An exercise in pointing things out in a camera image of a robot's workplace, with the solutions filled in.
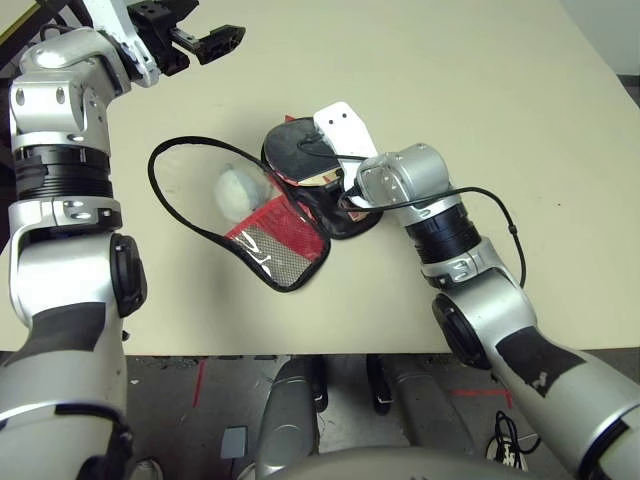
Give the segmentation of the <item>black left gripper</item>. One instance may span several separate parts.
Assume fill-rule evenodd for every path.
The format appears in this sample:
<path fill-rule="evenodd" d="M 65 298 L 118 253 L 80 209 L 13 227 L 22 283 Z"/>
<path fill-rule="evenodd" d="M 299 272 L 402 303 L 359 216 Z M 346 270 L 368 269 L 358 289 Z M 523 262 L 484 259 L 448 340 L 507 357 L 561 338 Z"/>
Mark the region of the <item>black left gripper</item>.
<path fill-rule="evenodd" d="M 198 0 L 138 1 L 127 7 L 129 18 L 161 73 L 172 76 L 189 67 L 187 55 L 172 44 L 171 31 L 199 6 Z M 224 25 L 196 42 L 201 65 L 230 54 L 242 42 L 246 28 Z"/>

